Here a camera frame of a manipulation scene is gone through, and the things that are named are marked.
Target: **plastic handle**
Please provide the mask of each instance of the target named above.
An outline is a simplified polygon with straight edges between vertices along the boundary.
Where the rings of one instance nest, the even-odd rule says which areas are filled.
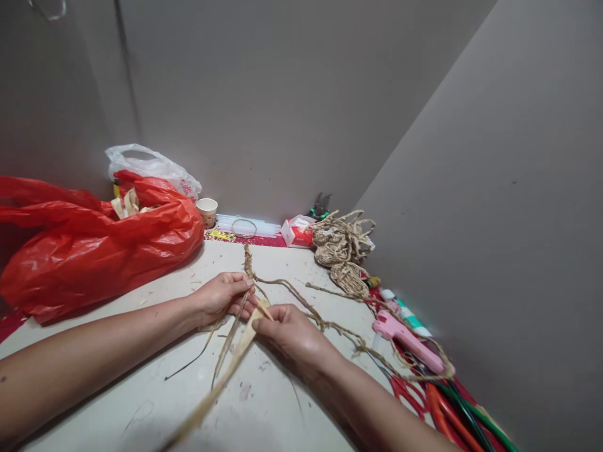
[[[420,359],[432,372],[443,374],[445,367],[442,359],[433,353],[412,332],[402,325],[394,316],[385,310],[379,311],[377,320],[372,324],[373,330],[385,339],[398,339],[409,351]]]

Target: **natural fiber cord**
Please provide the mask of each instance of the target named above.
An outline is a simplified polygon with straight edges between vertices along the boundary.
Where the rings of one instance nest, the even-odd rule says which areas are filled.
[[[320,265],[330,268],[329,276],[345,293],[355,298],[367,298],[369,289],[364,284],[361,273],[369,273],[360,264],[375,248],[368,235],[375,229],[372,220],[360,220],[363,210],[354,210],[337,218],[336,210],[327,218],[312,225],[312,240],[316,245],[314,259]],[[371,224],[367,232],[364,224]]]

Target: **table surface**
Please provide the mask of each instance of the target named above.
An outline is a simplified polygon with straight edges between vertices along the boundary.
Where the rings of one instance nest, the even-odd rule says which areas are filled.
[[[362,335],[368,343],[374,333],[372,313],[362,303],[304,287],[306,282],[338,290],[326,269],[304,249],[251,246],[253,268],[264,279],[289,280],[316,307],[333,320]],[[0,358],[59,331],[106,316],[132,311],[184,296],[222,271],[242,271],[242,244],[206,241],[198,257],[186,267],[163,276],[81,317],[41,327],[30,318],[0,344]],[[284,287],[260,284],[272,304],[299,302]],[[217,357],[232,325],[229,318],[212,338],[204,355],[174,378],[164,381],[197,356],[207,339],[198,333],[180,341],[134,369],[100,394],[79,405],[39,432],[28,451],[150,451],[174,432],[209,393]],[[239,330],[234,339],[238,341]],[[335,331],[326,335],[353,362],[391,391],[388,381],[366,355],[352,357],[353,344]],[[391,347],[383,354],[395,363]],[[222,369],[228,366],[231,354]],[[410,371],[400,369],[402,373]],[[295,386],[299,397],[292,388]],[[295,378],[275,362],[261,345],[253,343],[204,424],[179,451],[352,450],[346,438]]]

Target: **left hand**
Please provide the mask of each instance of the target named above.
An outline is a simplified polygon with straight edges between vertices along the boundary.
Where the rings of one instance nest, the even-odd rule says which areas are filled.
[[[247,303],[241,318],[247,320],[255,307],[258,298],[253,281],[245,273],[223,272],[207,281],[203,286],[193,292],[188,298],[203,312],[204,325],[215,322],[220,317],[220,312],[228,306],[228,313],[236,315],[243,301],[245,292],[250,291]]]

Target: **pruning shears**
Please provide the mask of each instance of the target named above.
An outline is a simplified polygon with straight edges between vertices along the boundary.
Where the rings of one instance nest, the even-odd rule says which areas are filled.
[[[329,200],[332,195],[327,195],[325,197],[322,196],[322,191],[316,197],[316,202],[314,203],[314,207],[310,209],[308,213],[308,217],[314,218],[316,221],[321,221],[327,218],[329,214],[329,210],[327,205],[329,204]]]

